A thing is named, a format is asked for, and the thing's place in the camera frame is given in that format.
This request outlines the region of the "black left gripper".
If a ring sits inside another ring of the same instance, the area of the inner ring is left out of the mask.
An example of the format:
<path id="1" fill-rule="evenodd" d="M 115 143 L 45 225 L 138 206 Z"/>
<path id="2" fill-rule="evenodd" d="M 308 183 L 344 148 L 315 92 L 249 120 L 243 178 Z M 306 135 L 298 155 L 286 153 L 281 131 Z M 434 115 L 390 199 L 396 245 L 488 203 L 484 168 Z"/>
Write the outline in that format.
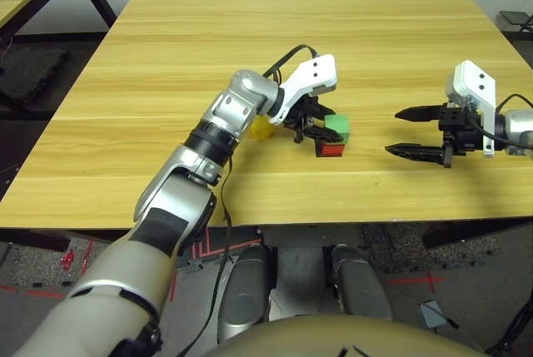
<path id="1" fill-rule="evenodd" d="M 295 143 L 302 143 L 305 137 L 325 143 L 343 143 L 343 138 L 338 132 L 315 125 L 315 118 L 324 119 L 333 114 L 331 108 L 318 102 L 318 97 L 301 97 L 291 107 L 282 124 L 294 132 Z"/>

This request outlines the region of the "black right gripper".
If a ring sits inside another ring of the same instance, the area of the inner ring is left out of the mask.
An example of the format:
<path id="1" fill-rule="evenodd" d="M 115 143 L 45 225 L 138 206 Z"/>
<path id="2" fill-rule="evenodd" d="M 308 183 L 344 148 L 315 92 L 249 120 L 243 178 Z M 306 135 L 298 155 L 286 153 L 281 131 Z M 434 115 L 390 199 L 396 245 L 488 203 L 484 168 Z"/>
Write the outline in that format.
<path id="1" fill-rule="evenodd" d="M 440 106 L 408 107 L 395 114 L 395 118 L 412 122 L 439 119 L 443 132 L 442 148 L 415 143 L 398 143 L 385 147 L 394 156 L 412 161 L 424 161 L 452 167 L 454 156 L 465 156 L 470 151 L 483 149 L 483 136 L 470 123 L 465 109 L 447 102 Z"/>

